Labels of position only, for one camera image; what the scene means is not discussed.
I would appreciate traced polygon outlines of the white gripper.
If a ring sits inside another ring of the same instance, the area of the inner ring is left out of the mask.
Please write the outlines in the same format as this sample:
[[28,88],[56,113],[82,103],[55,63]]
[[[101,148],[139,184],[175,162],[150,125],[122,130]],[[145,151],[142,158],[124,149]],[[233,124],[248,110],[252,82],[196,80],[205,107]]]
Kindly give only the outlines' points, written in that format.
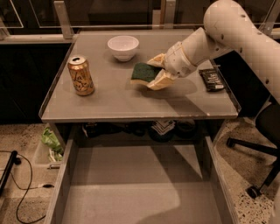
[[166,54],[160,53],[150,59],[147,64],[162,69],[154,80],[147,84],[152,90],[169,87],[178,77],[186,77],[197,69],[189,57],[188,41],[179,41],[170,47]]

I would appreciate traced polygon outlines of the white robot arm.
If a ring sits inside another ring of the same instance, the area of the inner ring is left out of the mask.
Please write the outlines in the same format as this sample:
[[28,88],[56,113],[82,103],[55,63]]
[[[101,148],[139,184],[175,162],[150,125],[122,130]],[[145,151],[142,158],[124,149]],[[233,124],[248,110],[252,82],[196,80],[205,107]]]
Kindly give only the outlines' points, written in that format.
[[231,137],[225,142],[231,151],[236,145],[240,145],[244,149],[259,151],[259,154],[272,156],[271,153],[276,152],[276,160],[271,164],[272,170],[261,186],[251,186],[247,189],[246,197],[260,196],[260,193],[264,193],[263,189],[268,190],[269,185],[279,175],[279,136],[274,139],[272,135],[268,136],[269,131],[261,132],[261,124],[257,121],[261,116],[265,118],[270,115],[268,118],[272,119],[272,124],[279,124],[277,118],[280,99],[280,46],[253,25],[237,2],[218,0],[212,3],[204,15],[204,28],[199,28],[185,40],[173,45],[166,53],[151,59],[148,64],[160,67],[161,71],[149,82],[148,88],[166,88],[177,78],[186,77],[194,72],[202,62],[217,58],[227,50],[234,50],[242,57],[277,102],[264,104],[255,119],[255,128],[278,149]]

